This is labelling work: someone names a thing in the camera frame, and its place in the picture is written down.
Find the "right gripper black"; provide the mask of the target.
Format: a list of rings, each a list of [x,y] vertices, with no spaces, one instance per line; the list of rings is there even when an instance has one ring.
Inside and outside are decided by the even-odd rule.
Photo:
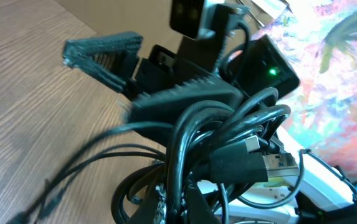
[[[126,122],[174,125],[187,107],[204,100],[237,108],[243,93],[212,76],[222,62],[226,40],[223,35],[201,40],[183,37],[176,53],[154,45],[133,78],[133,94],[139,96],[132,101]],[[142,41],[143,37],[132,31],[66,40],[62,57],[69,68],[77,68],[113,91],[123,93],[139,61]]]

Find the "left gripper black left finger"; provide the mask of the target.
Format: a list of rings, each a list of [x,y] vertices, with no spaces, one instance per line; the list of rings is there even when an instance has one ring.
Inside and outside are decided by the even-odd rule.
[[[159,174],[152,180],[144,201],[128,220],[128,224],[166,223],[166,214],[166,191]]]

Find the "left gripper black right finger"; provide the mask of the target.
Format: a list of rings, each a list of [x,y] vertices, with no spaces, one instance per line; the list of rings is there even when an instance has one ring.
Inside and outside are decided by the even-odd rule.
[[[211,212],[209,205],[192,178],[188,178],[184,190],[186,202],[186,223],[188,224],[220,224]]]

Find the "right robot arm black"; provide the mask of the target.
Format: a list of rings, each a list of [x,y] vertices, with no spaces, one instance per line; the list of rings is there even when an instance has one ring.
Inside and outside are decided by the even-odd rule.
[[[232,139],[250,128],[239,121],[258,107],[274,105],[296,89],[300,80],[267,35],[238,45],[209,72],[187,58],[155,45],[139,58],[143,38],[136,32],[67,40],[62,56],[132,103],[129,123],[175,124],[181,113],[199,101],[230,106],[234,117],[219,134]]]

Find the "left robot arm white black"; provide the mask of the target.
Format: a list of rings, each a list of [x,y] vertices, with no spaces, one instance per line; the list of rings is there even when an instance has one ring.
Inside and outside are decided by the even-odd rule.
[[[260,126],[211,134],[207,146],[227,174],[200,183],[189,176],[188,194],[165,223],[212,223],[220,215],[247,223],[357,223],[357,189],[340,168],[304,149],[286,130],[266,141]]]

